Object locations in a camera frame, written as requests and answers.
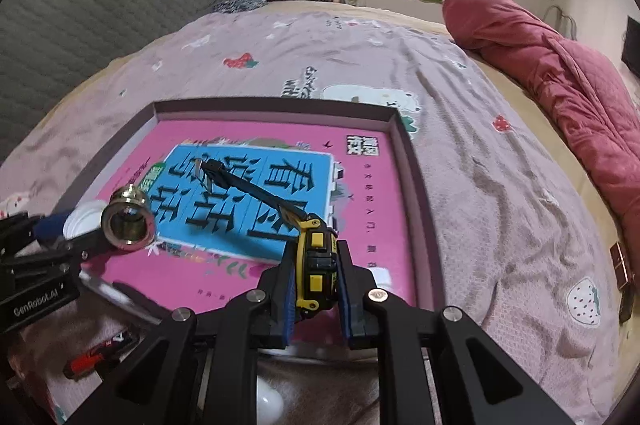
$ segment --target pink book cover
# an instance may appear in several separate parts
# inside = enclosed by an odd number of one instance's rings
[[[384,132],[304,124],[163,120],[129,154],[98,198],[137,183],[156,215],[156,242],[85,265],[107,282],[131,285],[168,308],[223,307],[256,287],[295,240],[273,209],[235,190],[207,193],[194,158],[231,171],[314,212],[347,240],[353,262],[415,303],[414,271],[398,171]],[[332,312],[300,323],[294,340],[340,344]]]

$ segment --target strawberry print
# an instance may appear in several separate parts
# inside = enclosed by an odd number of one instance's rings
[[[254,68],[258,61],[251,57],[251,53],[244,53],[237,59],[224,59],[222,63],[230,68]]]
[[[493,126],[494,129],[498,132],[511,131],[511,124],[507,122],[507,120],[502,115],[498,115],[495,117]]]

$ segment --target tv screen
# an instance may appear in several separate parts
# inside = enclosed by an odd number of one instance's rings
[[[622,50],[622,62],[640,78],[640,22],[628,18],[626,22],[625,48]]]

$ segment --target pink bedsheet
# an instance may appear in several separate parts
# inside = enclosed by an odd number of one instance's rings
[[[613,64],[511,0],[445,0],[443,14],[459,46],[516,79],[561,129],[621,218],[640,271],[640,121]]]

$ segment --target screw head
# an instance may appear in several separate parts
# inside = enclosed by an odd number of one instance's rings
[[[447,306],[442,310],[442,316],[451,322],[458,322],[459,320],[462,320],[462,310],[455,306]]]
[[[178,308],[171,312],[171,318],[176,322],[185,322],[189,317],[191,317],[189,308]]]
[[[251,290],[246,293],[246,299],[249,302],[262,302],[267,297],[267,294],[262,290]]]
[[[374,288],[369,291],[369,298],[373,300],[373,302],[384,302],[389,298],[389,294],[382,288]]]

